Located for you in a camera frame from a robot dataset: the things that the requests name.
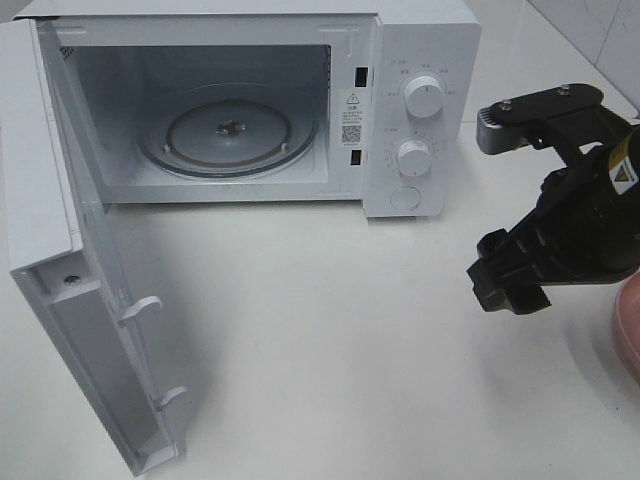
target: open microwave door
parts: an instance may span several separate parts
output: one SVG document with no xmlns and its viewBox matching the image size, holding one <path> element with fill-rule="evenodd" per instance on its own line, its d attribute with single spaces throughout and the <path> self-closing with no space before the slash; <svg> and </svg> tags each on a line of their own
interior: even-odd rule
<svg viewBox="0 0 640 480">
<path fill-rule="evenodd" d="M 47 22 L 0 25 L 0 128 L 11 274 L 134 474 L 177 455 L 133 301 L 87 168 L 93 155 Z"/>
</svg>

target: microwave oven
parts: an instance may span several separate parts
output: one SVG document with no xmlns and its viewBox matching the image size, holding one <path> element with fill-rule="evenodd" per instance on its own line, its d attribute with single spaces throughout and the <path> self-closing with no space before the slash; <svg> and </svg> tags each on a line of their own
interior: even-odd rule
<svg viewBox="0 0 640 480">
<path fill-rule="evenodd" d="M 435 215 L 480 27 L 462 0 L 35 0 L 0 25 L 13 278 L 134 474 L 178 454 L 113 203 Z"/>
</svg>

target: control panel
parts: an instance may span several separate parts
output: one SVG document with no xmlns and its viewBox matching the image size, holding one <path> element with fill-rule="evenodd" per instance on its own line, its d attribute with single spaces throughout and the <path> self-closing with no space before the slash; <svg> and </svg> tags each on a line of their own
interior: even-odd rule
<svg viewBox="0 0 640 480">
<path fill-rule="evenodd" d="M 442 211 L 479 35 L 472 23 L 383 26 L 363 192 L 367 216 Z"/>
</svg>

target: white table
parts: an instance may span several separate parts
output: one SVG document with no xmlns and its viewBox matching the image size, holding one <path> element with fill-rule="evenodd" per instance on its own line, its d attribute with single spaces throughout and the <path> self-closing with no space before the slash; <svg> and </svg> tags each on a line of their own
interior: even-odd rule
<svg viewBox="0 0 640 480">
<path fill-rule="evenodd" d="M 516 317 L 483 313 L 465 273 L 560 165 L 551 151 L 482 155 L 478 107 L 581 81 L 635 112 L 528 4 L 472 8 L 484 36 L 441 217 L 367 222 L 348 202 L 112 209 L 134 291 L 175 319 L 152 350 L 190 387 L 171 407 L 187 453 L 147 478 L 637 475 L 640 387 L 610 339 L 617 286 L 547 288 L 553 307 Z M 0 303 L 0 478 L 130 478 L 8 275 Z"/>
</svg>

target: warning sticker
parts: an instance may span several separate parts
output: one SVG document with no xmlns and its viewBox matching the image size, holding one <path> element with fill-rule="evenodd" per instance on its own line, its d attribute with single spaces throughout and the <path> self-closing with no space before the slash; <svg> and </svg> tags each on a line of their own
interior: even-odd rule
<svg viewBox="0 0 640 480">
<path fill-rule="evenodd" d="M 345 147 L 360 147 L 365 141 L 369 99 L 367 90 L 340 90 L 340 138 Z"/>
<path fill-rule="evenodd" d="M 609 178 L 618 195 L 622 195 L 638 183 L 638 174 L 629 160 L 629 137 L 611 152 Z"/>
</svg>

